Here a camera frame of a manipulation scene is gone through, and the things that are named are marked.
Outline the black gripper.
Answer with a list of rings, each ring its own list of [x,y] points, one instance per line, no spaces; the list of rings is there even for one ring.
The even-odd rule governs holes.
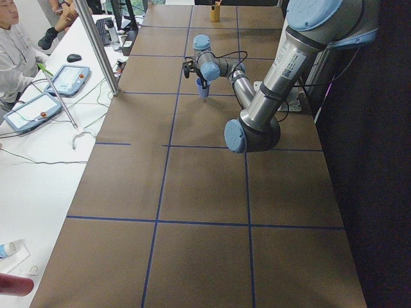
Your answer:
[[[190,77],[190,74],[196,74],[198,77],[200,76],[200,69],[194,58],[185,58],[185,61],[182,64],[182,71],[186,79]],[[199,77],[199,86],[201,89],[205,90],[207,88],[207,80],[203,77]]]

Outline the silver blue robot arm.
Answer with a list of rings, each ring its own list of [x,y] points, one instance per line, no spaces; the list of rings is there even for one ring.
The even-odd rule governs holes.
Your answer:
[[[270,150],[281,134],[275,113],[302,73],[311,69],[317,55],[327,48],[370,44],[376,38],[379,12],[379,1],[290,1],[285,42],[257,90],[241,62],[214,55],[207,35],[194,38],[195,55],[182,64],[184,76],[195,73],[203,89],[226,77],[242,107],[239,118],[225,125],[227,147],[234,153]]]

